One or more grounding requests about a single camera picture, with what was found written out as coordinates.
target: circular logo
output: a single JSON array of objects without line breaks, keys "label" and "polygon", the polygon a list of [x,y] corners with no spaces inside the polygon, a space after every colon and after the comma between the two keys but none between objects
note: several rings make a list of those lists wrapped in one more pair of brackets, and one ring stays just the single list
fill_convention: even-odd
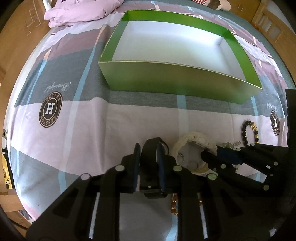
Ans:
[{"label": "circular logo", "polygon": [[57,121],[62,101],[62,94],[58,91],[52,92],[45,98],[39,111],[39,121],[43,127],[50,127]]},{"label": "circular logo", "polygon": [[274,110],[270,113],[270,121],[271,121],[271,127],[272,127],[272,130],[274,131],[274,134],[276,136],[279,136],[281,126],[279,123],[279,118]]}]

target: brown beaded bracelet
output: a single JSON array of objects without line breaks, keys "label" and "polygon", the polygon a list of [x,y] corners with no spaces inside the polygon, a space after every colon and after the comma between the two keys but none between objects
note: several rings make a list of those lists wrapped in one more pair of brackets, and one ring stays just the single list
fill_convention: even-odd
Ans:
[{"label": "brown beaded bracelet", "polygon": [[255,125],[254,122],[251,122],[251,121],[246,121],[244,124],[243,124],[243,127],[242,127],[242,140],[244,142],[244,146],[247,147],[248,146],[248,141],[247,141],[247,137],[246,137],[246,129],[247,129],[247,126],[250,126],[254,132],[254,137],[255,137],[255,143],[258,144],[259,143],[259,136],[258,136],[258,130],[257,130],[257,126]]},{"label": "brown beaded bracelet", "polygon": [[[178,195],[177,195],[177,193],[174,193],[174,194],[173,194],[173,200],[172,200],[172,203],[170,204],[170,206],[171,206],[170,212],[171,212],[172,214],[176,215],[176,216],[178,216],[178,212],[177,212],[177,210],[176,210],[176,207],[177,207],[176,202],[177,202],[177,200],[178,200]],[[202,205],[202,200],[200,199],[200,200],[199,200],[199,206],[201,206],[201,205]]]}]

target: box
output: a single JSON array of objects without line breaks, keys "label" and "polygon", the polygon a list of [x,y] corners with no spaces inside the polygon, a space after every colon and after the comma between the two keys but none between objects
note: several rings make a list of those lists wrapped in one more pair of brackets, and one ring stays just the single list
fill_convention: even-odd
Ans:
[{"label": "box", "polygon": [[261,89],[232,33],[180,13],[129,10],[99,59],[110,89],[243,103]]}]

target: black cable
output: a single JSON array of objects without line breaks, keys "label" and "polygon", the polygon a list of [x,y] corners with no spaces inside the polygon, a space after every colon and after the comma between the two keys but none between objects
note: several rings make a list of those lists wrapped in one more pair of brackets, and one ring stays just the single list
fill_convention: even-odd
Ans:
[{"label": "black cable", "polygon": [[16,226],[18,226],[19,228],[23,229],[23,230],[28,230],[28,228],[24,227],[23,225],[20,225],[19,223],[13,221],[12,219],[9,218],[9,220]]}]

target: black beaded bracelet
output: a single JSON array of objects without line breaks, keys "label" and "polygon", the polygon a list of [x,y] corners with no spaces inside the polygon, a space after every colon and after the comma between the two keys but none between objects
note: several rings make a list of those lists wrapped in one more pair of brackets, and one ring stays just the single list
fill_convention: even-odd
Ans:
[{"label": "black beaded bracelet", "polygon": [[255,143],[258,144],[259,143],[259,137],[258,137],[258,130],[257,130],[257,126],[255,125],[254,122],[251,121],[246,121],[243,126],[242,126],[242,140],[244,142],[244,146],[247,147],[248,146],[248,141],[247,141],[247,137],[246,137],[246,129],[247,126],[250,126],[254,132],[254,137],[255,137]]}]

